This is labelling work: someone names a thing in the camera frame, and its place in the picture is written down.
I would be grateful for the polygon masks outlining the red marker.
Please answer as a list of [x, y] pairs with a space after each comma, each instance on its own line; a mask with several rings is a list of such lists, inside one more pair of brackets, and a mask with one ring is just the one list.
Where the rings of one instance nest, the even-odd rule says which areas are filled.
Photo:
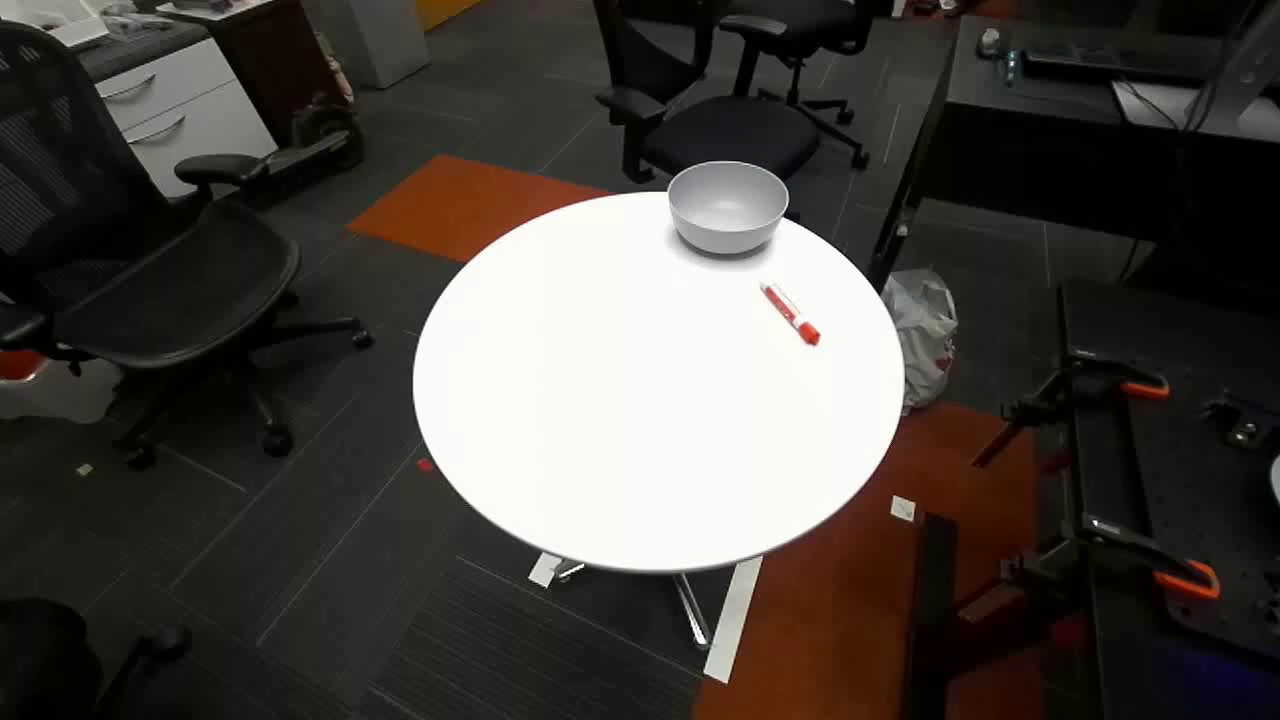
[[821, 344], [821, 327], [778, 286], [759, 286], [759, 293], [809, 348]]

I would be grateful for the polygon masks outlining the grey bowl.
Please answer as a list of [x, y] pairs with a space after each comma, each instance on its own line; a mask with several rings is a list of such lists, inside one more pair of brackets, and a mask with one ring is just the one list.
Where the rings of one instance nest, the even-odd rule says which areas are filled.
[[690, 166], [670, 179], [678, 235], [708, 256], [752, 256], [780, 228], [789, 183], [749, 161]]

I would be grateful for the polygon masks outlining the round white table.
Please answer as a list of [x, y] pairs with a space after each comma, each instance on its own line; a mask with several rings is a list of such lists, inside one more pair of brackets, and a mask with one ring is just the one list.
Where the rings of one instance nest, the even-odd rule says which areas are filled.
[[[809, 348], [766, 301], [778, 286]], [[464, 259], [414, 358], [414, 409], [439, 476], [532, 552], [525, 582], [584, 568], [694, 583], [704, 674], [728, 679], [769, 552], [877, 476], [903, 413], [903, 358], [865, 272], [780, 223], [741, 259], [678, 239], [661, 191], [546, 211]]]

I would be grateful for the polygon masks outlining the black padded office chair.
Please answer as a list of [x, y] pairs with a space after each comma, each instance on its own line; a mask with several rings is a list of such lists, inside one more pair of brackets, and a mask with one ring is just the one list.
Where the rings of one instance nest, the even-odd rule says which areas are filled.
[[[871, 0], [594, 0], [608, 86], [599, 108], [625, 131], [619, 166], [633, 179], [678, 175], [700, 161], [749, 161], [778, 175], [801, 174], [821, 138], [869, 151], [846, 138], [851, 108], [801, 95], [811, 52], [861, 52], [871, 32]], [[712, 38], [744, 40], [725, 95], [678, 108], [712, 59]]]

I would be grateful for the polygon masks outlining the white plastic bag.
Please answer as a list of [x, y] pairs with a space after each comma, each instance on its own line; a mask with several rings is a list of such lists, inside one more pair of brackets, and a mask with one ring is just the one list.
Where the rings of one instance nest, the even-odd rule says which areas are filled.
[[886, 305], [903, 353], [903, 409], [919, 413], [945, 398], [957, 368], [957, 297], [940, 272], [903, 268], [888, 276]]

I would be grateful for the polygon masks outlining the white drawer cabinet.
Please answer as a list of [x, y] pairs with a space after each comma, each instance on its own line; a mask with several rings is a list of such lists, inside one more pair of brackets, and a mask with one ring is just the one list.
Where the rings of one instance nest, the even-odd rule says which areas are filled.
[[268, 158], [278, 148], [216, 40], [192, 40], [162, 55], [108, 40], [86, 52], [86, 69], [167, 199], [192, 197], [192, 183], [178, 175], [179, 161], [216, 151]]

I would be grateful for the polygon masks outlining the black mesh office chair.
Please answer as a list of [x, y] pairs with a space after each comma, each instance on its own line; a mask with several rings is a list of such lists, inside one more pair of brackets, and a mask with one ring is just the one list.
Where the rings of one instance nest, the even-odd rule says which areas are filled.
[[255, 353], [306, 338], [373, 332], [358, 316], [283, 325], [299, 248], [242, 191], [268, 161], [192, 158], [192, 208], [167, 205], [116, 130], [86, 59], [20, 19], [0, 23], [0, 297], [3, 344], [80, 368], [116, 363], [151, 390], [116, 440], [128, 469], [157, 461], [157, 427], [204, 374], [242, 385], [268, 458], [294, 427], [255, 374]]

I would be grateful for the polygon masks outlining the orange-handled clamp upper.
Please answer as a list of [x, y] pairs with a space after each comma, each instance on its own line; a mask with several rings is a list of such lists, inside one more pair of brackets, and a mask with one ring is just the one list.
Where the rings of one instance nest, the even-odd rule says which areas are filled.
[[1171, 398], [1164, 374], [1078, 348], [1027, 398], [1003, 409], [1003, 427], [978, 451], [978, 469], [987, 469], [1023, 427], [1059, 426], [1080, 382], [1101, 382], [1108, 394], [1145, 406], [1164, 406]]

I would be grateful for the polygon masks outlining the orange-handled clamp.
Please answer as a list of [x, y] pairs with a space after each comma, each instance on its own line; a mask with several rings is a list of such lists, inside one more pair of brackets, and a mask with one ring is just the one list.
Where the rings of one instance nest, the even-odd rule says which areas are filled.
[[1003, 409], [1003, 427], [978, 451], [978, 469], [987, 469], [1023, 427], [1059, 426], [1080, 382], [1101, 382], [1108, 394], [1145, 406], [1164, 406], [1171, 398], [1164, 374], [1078, 348], [1027, 398]]
[[1139, 538], [1125, 523], [1080, 511], [1059, 530], [1058, 540], [1036, 544], [1033, 552], [1003, 565], [1009, 582], [1033, 582], [1066, 587], [1070, 571], [1088, 556], [1108, 552], [1139, 565], [1154, 583], [1171, 601], [1216, 603], [1224, 583], [1208, 562], [1180, 556], [1154, 538]]

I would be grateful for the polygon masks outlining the orange-handled clamp lower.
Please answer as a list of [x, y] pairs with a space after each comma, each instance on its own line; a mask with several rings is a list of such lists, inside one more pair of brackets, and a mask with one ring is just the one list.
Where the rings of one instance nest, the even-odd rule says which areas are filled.
[[1108, 552], [1139, 565], [1154, 583], [1171, 601], [1216, 603], [1224, 583], [1208, 562], [1180, 556], [1154, 538], [1139, 538], [1125, 523], [1080, 511], [1059, 530], [1058, 540], [1036, 544], [1033, 552], [1003, 565], [1009, 582], [1033, 582], [1066, 587], [1070, 571], [1088, 556]]

